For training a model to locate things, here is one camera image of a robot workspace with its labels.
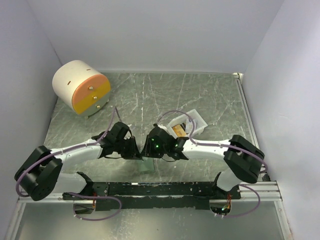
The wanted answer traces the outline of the green card holder wallet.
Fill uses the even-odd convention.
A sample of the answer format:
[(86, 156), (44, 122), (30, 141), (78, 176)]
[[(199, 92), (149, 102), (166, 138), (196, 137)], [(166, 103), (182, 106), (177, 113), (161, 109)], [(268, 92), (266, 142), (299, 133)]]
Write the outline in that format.
[(155, 171), (154, 159), (151, 157), (143, 157), (137, 161), (138, 171), (143, 174), (153, 173)]

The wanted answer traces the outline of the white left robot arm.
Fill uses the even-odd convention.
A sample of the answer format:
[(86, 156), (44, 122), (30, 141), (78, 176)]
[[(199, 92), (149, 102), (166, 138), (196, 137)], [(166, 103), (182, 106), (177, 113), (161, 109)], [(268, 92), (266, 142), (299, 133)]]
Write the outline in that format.
[(53, 149), (44, 145), (35, 148), (14, 175), (16, 188), (26, 192), (20, 196), (40, 201), (53, 192), (70, 187), (81, 199), (89, 199), (94, 188), (86, 175), (62, 171), (88, 160), (109, 159), (113, 153), (125, 160), (142, 160), (135, 137), (126, 137), (131, 133), (128, 125), (118, 121), (110, 130), (80, 144)]

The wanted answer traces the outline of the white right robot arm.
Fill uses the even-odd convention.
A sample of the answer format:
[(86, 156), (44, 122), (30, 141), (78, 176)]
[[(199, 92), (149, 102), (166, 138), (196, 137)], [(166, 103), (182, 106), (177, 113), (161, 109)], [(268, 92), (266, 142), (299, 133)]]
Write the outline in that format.
[(230, 140), (197, 140), (187, 136), (173, 137), (165, 129), (155, 126), (147, 135), (141, 151), (147, 158), (161, 159), (164, 155), (174, 160), (221, 160), (228, 168), (218, 174), (212, 193), (223, 199), (230, 190), (245, 182), (255, 184), (264, 164), (264, 153), (241, 135)]

